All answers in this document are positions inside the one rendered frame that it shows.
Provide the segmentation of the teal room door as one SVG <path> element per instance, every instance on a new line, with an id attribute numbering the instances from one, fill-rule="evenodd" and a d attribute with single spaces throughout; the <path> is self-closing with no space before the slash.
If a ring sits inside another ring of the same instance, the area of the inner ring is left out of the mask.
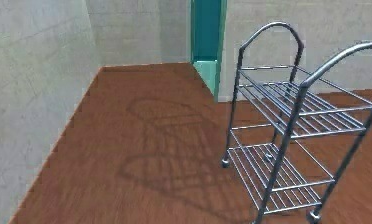
<path id="1" fill-rule="evenodd" d="M 218 100 L 227 0 L 191 0 L 191 59 Z"/>

